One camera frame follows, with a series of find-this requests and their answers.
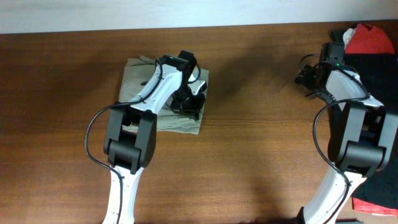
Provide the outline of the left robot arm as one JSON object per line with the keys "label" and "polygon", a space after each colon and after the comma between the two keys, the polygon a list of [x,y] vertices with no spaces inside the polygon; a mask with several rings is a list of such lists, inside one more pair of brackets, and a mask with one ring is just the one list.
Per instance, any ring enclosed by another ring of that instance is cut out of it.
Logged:
{"label": "left robot arm", "polygon": [[206,99],[206,83],[199,76],[193,53],[164,55],[136,96],[110,108],[104,153],[111,186],[104,223],[134,223],[139,180],[155,152],[159,113],[167,106],[174,114],[199,120]]}

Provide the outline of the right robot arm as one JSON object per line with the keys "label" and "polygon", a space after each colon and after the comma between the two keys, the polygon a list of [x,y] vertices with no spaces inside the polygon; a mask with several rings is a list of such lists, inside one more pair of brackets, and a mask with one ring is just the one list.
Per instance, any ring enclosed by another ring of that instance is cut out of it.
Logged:
{"label": "right robot arm", "polygon": [[326,176],[312,200],[299,210],[297,223],[337,223],[352,193],[387,166],[396,141],[397,113],[372,96],[357,69],[345,64],[344,54],[343,43],[325,43],[318,63],[301,66],[295,78],[312,96],[326,102],[313,121],[314,139],[320,116],[329,109],[338,110],[328,153],[320,154],[328,164]]}

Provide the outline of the khaki shorts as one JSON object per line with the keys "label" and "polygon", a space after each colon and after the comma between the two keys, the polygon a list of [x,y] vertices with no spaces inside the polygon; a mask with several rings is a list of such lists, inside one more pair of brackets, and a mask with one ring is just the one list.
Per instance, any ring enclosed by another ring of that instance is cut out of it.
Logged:
{"label": "khaki shorts", "polygon": [[[120,102],[131,100],[144,87],[154,73],[154,60],[145,56],[129,58],[124,67],[123,80],[119,92]],[[175,114],[166,105],[159,111],[157,117],[157,130],[185,134],[198,134],[204,109],[200,110],[199,119],[192,116]]]}

